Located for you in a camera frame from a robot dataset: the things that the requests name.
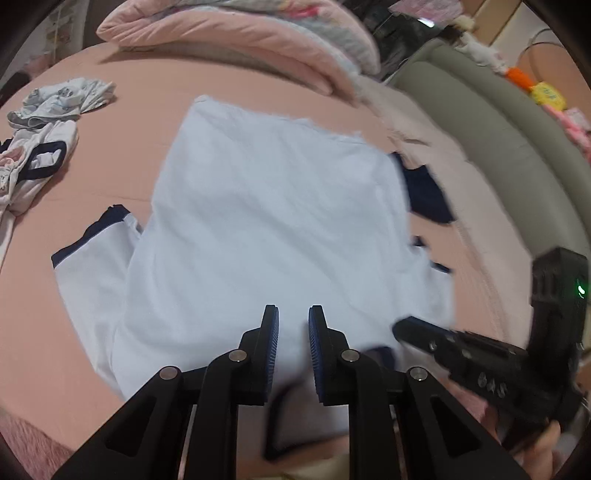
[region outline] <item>yellow toy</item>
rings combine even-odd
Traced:
[[[550,105],[559,112],[566,108],[564,97],[546,82],[540,82],[532,87],[530,95],[538,105]]]

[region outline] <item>bed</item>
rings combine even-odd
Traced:
[[[161,162],[199,95],[309,118],[338,133],[360,132],[386,153],[398,150],[411,164],[429,163],[458,221],[441,226],[411,215],[411,230],[427,241],[435,262],[455,271],[456,327],[516,345],[527,341],[530,253],[486,179],[408,96],[365,79],[365,100],[353,106],[269,73],[171,53],[124,52],[105,43],[43,73],[0,109],[0,117],[32,88],[78,76],[115,82],[116,100],[78,121],[73,156],[18,218],[0,275],[0,405],[56,442],[78,448],[122,400],[90,366],[61,302],[50,257],[77,239],[106,205],[124,203],[146,223]],[[0,122],[0,137],[10,136]],[[477,222],[482,212],[494,222]],[[493,232],[498,238],[491,238]],[[502,263],[500,273],[487,266],[495,260]],[[503,291],[504,281],[517,286]],[[514,308],[508,312],[508,306]],[[343,452],[346,445],[337,439],[310,458]],[[256,449],[239,452],[238,476],[263,475],[281,465],[258,458]]]

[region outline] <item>folded clothes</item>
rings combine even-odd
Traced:
[[[453,222],[455,218],[447,204],[445,195],[429,173],[427,166],[422,165],[414,169],[406,168],[399,153],[393,152],[390,156],[402,169],[411,211],[433,222]]]
[[[18,130],[0,148],[0,268],[12,238],[14,220],[72,154],[78,133],[73,121],[46,125],[41,131]]]
[[[238,53],[241,63],[254,59],[257,68],[346,100],[357,98],[360,73],[379,71],[374,39],[333,0],[128,0],[96,34],[124,48],[182,44],[199,57],[203,44],[214,45],[222,61]]]
[[[40,128],[56,120],[78,120],[81,113],[109,103],[115,84],[97,79],[77,78],[34,89],[22,101],[22,108],[8,112],[13,128]]]

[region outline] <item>black fabric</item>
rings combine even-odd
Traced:
[[[51,256],[51,263],[53,268],[56,268],[62,260],[69,257],[72,253],[78,250],[80,247],[88,243],[93,237],[101,233],[105,228],[115,223],[122,222],[129,210],[123,205],[113,205],[107,208],[106,212],[103,213],[100,218],[90,225],[82,235],[82,238],[77,240],[71,245],[58,250]]]
[[[418,235],[416,235],[414,237],[413,245],[415,247],[426,247],[427,246],[427,244],[425,243],[425,240],[423,240],[423,237],[422,236],[418,236]]]
[[[10,147],[10,142],[12,142],[12,138],[5,140],[4,143],[0,142],[0,153],[5,152]]]
[[[60,155],[58,156],[57,161],[53,165],[49,165],[47,167],[30,168],[31,163],[33,160],[35,160],[36,156],[42,153],[55,153],[58,150],[60,151]],[[18,173],[17,183],[23,180],[39,180],[51,177],[60,169],[60,167],[64,163],[64,159],[66,158],[66,152],[66,142],[63,142],[61,140],[57,142],[41,143],[37,145],[35,148],[31,150],[31,153],[27,158],[25,166]]]
[[[399,153],[390,156],[398,163],[408,190],[411,210],[428,220],[437,223],[450,223],[455,220],[447,200],[435,182],[426,165],[410,169],[404,166]]]
[[[453,273],[453,270],[451,268],[446,267],[445,265],[442,265],[441,263],[431,262],[431,266],[435,270],[439,270],[440,272],[443,272],[443,273]]]

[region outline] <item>pink blanket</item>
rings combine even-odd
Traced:
[[[379,71],[373,38],[333,0],[127,0],[97,35],[121,47],[224,47],[346,99],[360,73]]]

